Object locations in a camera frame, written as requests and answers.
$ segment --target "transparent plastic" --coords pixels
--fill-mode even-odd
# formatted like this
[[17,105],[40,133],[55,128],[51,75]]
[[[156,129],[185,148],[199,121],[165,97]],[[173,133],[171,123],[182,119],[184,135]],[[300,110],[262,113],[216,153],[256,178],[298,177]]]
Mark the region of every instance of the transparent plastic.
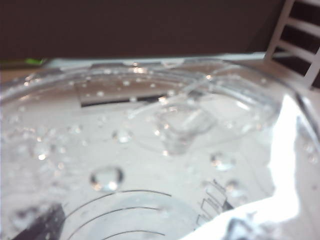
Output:
[[208,58],[97,64],[1,88],[1,239],[319,239],[300,96]]

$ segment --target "dark wall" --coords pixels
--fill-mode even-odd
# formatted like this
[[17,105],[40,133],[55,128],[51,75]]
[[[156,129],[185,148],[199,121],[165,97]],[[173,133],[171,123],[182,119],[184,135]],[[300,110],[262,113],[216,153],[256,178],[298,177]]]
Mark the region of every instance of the dark wall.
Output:
[[0,59],[14,59],[265,51],[284,0],[0,2]]

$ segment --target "green object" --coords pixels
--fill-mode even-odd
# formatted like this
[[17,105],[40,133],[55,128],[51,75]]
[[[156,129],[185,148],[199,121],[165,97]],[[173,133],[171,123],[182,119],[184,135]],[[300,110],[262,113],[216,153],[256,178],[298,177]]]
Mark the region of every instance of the green object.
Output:
[[25,63],[32,65],[41,65],[44,62],[44,59],[35,59],[35,58],[27,58]]

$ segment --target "water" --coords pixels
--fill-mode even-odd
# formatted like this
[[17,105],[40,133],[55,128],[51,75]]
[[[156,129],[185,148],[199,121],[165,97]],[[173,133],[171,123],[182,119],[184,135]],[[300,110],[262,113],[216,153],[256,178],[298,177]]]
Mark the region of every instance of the water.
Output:
[[99,192],[113,192],[120,187],[123,180],[123,171],[116,166],[98,169],[90,176],[93,189]]

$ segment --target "brown background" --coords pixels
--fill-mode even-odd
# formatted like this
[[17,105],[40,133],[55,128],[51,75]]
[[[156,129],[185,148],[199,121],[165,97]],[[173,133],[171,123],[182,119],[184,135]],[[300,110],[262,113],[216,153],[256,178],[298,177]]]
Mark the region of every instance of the brown background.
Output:
[[284,0],[2,0],[0,59],[265,51]]

